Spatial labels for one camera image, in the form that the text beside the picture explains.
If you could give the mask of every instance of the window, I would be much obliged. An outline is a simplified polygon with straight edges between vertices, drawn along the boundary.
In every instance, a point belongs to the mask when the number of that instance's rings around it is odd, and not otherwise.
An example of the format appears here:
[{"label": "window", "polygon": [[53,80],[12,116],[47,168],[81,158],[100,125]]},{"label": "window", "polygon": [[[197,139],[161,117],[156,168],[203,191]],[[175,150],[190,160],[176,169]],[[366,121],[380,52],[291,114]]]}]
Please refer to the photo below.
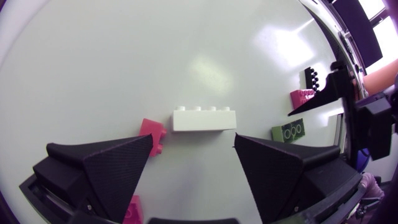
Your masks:
[{"label": "window", "polygon": [[359,0],[368,19],[371,20],[374,26],[374,33],[379,42],[383,57],[366,68],[367,73],[375,72],[380,68],[386,66],[393,60],[398,58],[398,36],[394,24],[387,13],[379,14],[385,10],[385,5],[382,0]]},{"label": "window", "polygon": [[391,18],[387,17],[373,30],[379,42],[383,58],[366,69],[368,74],[379,70],[398,58],[398,35]]},{"label": "window", "polygon": [[385,7],[382,0],[359,0],[359,3],[361,3],[362,8],[365,11],[365,14],[367,15],[368,19],[374,17]]}]

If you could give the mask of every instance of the black lego piece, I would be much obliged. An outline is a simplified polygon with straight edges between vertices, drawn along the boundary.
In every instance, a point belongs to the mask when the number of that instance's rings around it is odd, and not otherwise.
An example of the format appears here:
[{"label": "black lego piece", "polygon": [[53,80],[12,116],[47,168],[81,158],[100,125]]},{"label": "black lego piece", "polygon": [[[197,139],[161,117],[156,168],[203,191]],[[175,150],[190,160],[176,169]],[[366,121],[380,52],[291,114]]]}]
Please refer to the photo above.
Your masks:
[{"label": "black lego piece", "polygon": [[319,88],[319,84],[318,84],[318,72],[316,72],[313,68],[308,67],[304,70],[304,74],[305,74],[305,88],[306,89],[310,89],[310,90],[314,90],[315,94],[319,93],[318,88]]}]

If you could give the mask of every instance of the white surface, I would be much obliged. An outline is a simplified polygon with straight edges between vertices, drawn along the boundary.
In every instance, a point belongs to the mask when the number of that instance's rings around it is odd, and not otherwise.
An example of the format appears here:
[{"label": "white surface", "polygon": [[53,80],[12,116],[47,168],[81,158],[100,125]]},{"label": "white surface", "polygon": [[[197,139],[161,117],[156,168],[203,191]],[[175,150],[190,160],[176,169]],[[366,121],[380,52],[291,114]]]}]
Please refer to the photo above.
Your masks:
[{"label": "white surface", "polygon": [[[11,12],[4,6],[0,15]],[[260,223],[232,148],[234,132],[270,139],[271,127],[303,117],[306,136],[296,144],[333,144],[330,116],[339,101],[287,113],[289,93],[305,88],[302,71],[318,71],[323,88],[334,59],[298,1],[53,0],[0,70],[0,189],[21,223],[44,222],[18,185],[46,156],[48,142],[126,138],[138,134],[142,118],[169,129],[175,105],[229,105],[237,130],[169,133],[135,194],[145,221]]]},{"label": "white surface", "polygon": [[215,106],[207,110],[195,107],[194,110],[186,110],[179,106],[173,111],[173,131],[224,131],[236,129],[236,113],[229,107],[216,110]]}]

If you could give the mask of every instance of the magenta lego piece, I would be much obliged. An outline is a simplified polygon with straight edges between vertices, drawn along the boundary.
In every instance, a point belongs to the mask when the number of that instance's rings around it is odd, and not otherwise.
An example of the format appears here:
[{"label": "magenta lego piece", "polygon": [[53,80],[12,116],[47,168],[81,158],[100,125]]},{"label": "magenta lego piece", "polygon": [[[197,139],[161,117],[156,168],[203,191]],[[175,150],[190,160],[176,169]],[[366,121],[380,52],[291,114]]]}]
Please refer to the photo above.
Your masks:
[{"label": "magenta lego piece", "polygon": [[142,120],[141,129],[139,130],[139,135],[152,134],[153,147],[150,151],[149,156],[156,156],[162,153],[163,145],[159,143],[160,139],[166,135],[167,130],[163,128],[163,124],[151,121],[144,118]]},{"label": "magenta lego piece", "polygon": [[141,208],[141,201],[138,195],[133,195],[129,204],[129,208],[124,216],[123,224],[143,224],[144,214]]},{"label": "magenta lego piece", "polygon": [[309,99],[313,98],[315,91],[313,90],[296,90],[290,93],[292,99],[293,109],[296,110]]}]

